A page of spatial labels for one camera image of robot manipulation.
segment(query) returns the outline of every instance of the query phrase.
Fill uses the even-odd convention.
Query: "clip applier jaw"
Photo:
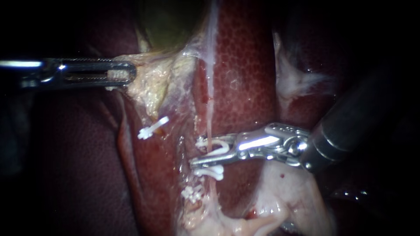
[[[225,139],[230,149],[194,158],[190,160],[190,166],[192,169],[203,169],[241,160],[264,159],[299,167],[298,158],[307,147],[308,135],[309,131],[298,127],[270,123],[251,132],[213,137],[213,140]]]
[[[136,78],[130,62],[112,59],[43,58],[0,60],[0,70],[17,90],[119,87]]]

